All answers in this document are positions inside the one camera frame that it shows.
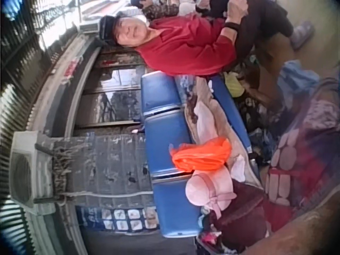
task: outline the dark pants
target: dark pants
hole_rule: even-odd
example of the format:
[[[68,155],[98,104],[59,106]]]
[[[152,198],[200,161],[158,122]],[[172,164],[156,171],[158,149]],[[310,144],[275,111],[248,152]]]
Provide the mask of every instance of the dark pants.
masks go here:
[[[277,33],[290,37],[293,30],[281,6],[270,0],[248,0],[248,15],[241,21],[235,42],[237,58],[247,57],[259,38],[270,38]]]

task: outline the air conditioner unit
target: air conditioner unit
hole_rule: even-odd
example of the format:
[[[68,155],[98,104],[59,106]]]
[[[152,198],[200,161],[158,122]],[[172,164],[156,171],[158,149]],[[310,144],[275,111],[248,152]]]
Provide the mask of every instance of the air conditioner unit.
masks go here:
[[[11,199],[35,215],[55,212],[52,149],[52,138],[38,131],[14,133],[10,159]],[[47,202],[37,203],[37,199]]]

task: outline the pink hat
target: pink hat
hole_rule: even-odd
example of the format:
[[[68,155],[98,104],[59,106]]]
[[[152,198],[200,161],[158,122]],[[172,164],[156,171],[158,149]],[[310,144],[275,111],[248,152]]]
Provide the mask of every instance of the pink hat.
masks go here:
[[[217,171],[196,170],[186,184],[185,194],[193,205],[214,210],[217,219],[236,198],[230,173],[225,166]]]

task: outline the clothing pile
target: clothing pile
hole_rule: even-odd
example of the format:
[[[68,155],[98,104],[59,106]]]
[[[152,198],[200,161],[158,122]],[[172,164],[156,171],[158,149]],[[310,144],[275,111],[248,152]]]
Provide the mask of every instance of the clothing pile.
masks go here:
[[[202,207],[202,233],[197,238],[216,252],[238,254],[266,236],[262,186],[204,78],[196,78],[184,113],[197,145],[181,146],[171,153],[179,169],[194,170],[185,192],[192,204]],[[183,155],[187,160],[179,164]]]

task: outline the wristwatch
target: wristwatch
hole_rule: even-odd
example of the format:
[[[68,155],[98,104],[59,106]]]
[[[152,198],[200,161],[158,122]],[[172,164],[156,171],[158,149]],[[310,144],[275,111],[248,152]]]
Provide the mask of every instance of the wristwatch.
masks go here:
[[[235,30],[236,32],[239,32],[240,24],[234,23],[234,22],[225,22],[224,23],[225,28],[230,28]]]

